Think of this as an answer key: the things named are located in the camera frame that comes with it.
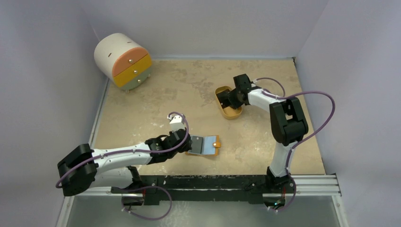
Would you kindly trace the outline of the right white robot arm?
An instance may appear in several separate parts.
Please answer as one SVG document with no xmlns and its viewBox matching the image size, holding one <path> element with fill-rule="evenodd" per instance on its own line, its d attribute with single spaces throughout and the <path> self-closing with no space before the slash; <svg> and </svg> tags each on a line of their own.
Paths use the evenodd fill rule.
<svg viewBox="0 0 401 227">
<path fill-rule="evenodd" d="M 236 118 L 243 105 L 253 105 L 270 115 L 271 133 L 276 141 L 273 160 L 267 168 L 265 185 L 278 192 L 289 182 L 289 166 L 294 146 L 308 133 L 308 124 L 300 100 L 274 95 L 251 81 L 246 74 L 233 78 L 235 88 L 219 87 L 215 96 L 222 114 Z"/>
</svg>

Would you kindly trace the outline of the orange oval tray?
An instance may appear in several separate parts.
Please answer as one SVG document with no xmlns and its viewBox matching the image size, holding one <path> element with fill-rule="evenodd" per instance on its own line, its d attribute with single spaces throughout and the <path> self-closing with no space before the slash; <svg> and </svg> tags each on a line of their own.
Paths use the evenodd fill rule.
<svg viewBox="0 0 401 227">
<path fill-rule="evenodd" d="M 221 114 L 223 115 L 223 117 L 228 119 L 228 120 L 232 120 L 232 119 L 238 118 L 241 115 L 242 111 L 243 111 L 242 107 L 239 107 L 237 109 L 233 109 L 232 107 L 224 104 L 224 102 L 222 102 L 220 100 L 219 97 L 220 97 L 220 93 L 221 92 L 224 92 L 224 91 L 228 92 L 228 91 L 231 91 L 231 90 L 232 90 L 232 88 L 229 87 L 229 86 L 218 87 L 215 90 L 215 99 L 216 99 L 218 108 L 219 108 Z"/>
</svg>

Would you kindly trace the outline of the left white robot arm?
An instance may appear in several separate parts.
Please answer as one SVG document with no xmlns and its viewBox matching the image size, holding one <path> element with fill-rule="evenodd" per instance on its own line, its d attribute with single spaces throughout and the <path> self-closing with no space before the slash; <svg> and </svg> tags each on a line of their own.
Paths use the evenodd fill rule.
<svg viewBox="0 0 401 227">
<path fill-rule="evenodd" d="M 64 196 L 75 196 L 91 188 L 100 174 L 110 170 L 167 161 L 177 153 L 191 149 L 191 136 L 185 129 L 168 135 L 150 138 L 130 147 L 92 149 L 89 144 L 78 145 L 57 164 L 59 180 L 56 188 Z"/>
</svg>

